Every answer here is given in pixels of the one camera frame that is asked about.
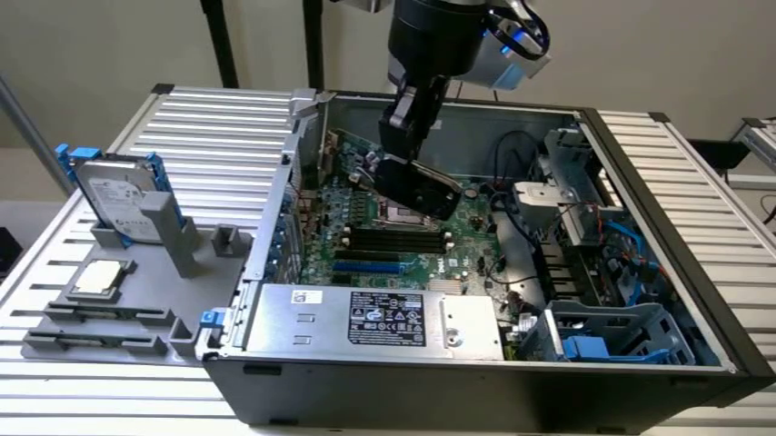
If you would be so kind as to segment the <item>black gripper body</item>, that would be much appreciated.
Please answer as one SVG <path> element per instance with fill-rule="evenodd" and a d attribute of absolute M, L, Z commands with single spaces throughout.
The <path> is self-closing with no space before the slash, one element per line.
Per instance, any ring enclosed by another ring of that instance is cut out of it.
<path fill-rule="evenodd" d="M 472 68 L 484 33 L 484 1 L 398 1 L 387 37 L 387 78 L 407 87 L 448 83 Z"/>

